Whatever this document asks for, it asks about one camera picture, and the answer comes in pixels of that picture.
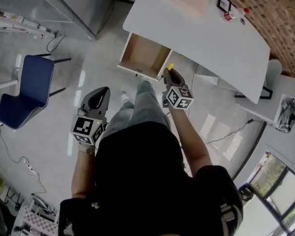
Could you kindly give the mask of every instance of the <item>picture frame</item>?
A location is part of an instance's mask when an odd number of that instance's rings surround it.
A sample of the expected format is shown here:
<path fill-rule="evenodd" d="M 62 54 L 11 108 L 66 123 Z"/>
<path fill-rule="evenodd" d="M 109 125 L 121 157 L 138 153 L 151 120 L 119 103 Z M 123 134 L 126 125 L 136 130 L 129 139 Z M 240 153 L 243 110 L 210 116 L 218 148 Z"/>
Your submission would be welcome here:
<path fill-rule="evenodd" d="M 217 7 L 224 12 L 229 12 L 231 10 L 231 6 L 232 6 L 232 2 L 229 0 L 217 1 Z"/>

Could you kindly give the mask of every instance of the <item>brick wall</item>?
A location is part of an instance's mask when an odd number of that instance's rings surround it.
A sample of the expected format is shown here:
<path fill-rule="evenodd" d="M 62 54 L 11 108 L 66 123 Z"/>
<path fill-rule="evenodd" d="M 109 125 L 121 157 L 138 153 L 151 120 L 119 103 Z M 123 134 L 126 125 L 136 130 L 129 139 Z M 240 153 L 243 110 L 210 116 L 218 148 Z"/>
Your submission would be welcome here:
<path fill-rule="evenodd" d="M 246 15 L 283 64 L 283 74 L 295 77 L 295 0 L 230 0 L 248 7 Z"/>

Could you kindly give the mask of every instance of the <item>blue chair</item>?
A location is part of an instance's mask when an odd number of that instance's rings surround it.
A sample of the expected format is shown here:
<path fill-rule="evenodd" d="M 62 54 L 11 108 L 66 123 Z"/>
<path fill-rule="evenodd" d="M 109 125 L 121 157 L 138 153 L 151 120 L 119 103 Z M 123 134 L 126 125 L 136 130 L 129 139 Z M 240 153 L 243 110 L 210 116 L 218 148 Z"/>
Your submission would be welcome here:
<path fill-rule="evenodd" d="M 55 63 L 71 60 L 45 59 L 50 54 L 27 55 L 21 76 L 20 94 L 3 94 L 0 102 L 0 121 L 12 129 L 19 129 L 41 112 L 48 104 L 50 96 L 65 90 L 62 88 L 50 93 L 51 79 Z"/>

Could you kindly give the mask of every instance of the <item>bottle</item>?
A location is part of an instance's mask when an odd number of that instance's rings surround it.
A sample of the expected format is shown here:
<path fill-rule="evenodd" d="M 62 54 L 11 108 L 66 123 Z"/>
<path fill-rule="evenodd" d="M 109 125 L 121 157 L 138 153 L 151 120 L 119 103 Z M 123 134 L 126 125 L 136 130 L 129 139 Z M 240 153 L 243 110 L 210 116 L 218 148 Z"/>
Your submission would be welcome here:
<path fill-rule="evenodd" d="M 237 9 L 232 9 L 229 12 L 225 12 L 224 17 L 227 21 L 231 21 L 236 18 L 240 18 L 240 17 L 246 15 L 247 13 L 249 13 L 248 8 L 243 8 L 243 9 L 237 8 Z"/>

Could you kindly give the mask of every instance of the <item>open drawer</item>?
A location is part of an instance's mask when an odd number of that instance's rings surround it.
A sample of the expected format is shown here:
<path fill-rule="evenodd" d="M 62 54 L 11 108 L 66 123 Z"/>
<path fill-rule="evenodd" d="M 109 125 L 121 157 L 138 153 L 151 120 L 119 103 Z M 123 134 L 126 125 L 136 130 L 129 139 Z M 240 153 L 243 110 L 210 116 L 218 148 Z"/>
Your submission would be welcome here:
<path fill-rule="evenodd" d="M 130 33 L 118 67 L 159 81 L 172 50 Z"/>

